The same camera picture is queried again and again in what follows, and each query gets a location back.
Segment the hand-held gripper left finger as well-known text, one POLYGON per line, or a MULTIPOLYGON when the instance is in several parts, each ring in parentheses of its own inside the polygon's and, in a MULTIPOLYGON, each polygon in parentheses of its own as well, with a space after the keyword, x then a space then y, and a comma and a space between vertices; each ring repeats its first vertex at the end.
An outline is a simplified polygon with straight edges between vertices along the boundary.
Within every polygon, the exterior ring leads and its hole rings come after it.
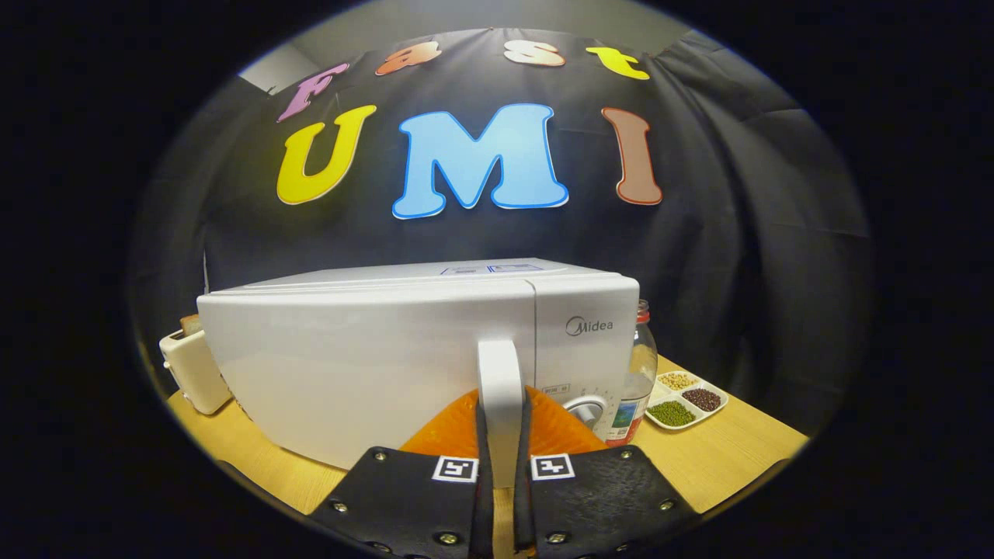
POLYGON ((469 391, 400 448, 366 450, 310 517, 381 557, 490 558, 486 435, 478 393, 469 391))

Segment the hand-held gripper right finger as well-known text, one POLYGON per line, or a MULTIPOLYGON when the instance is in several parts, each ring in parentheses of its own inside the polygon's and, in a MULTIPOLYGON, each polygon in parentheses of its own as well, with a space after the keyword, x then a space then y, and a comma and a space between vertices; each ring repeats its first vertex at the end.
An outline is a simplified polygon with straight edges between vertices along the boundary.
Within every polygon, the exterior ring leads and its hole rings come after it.
POLYGON ((647 558, 700 522, 638 446, 610 448, 549 396, 525 390, 513 498, 531 558, 647 558))

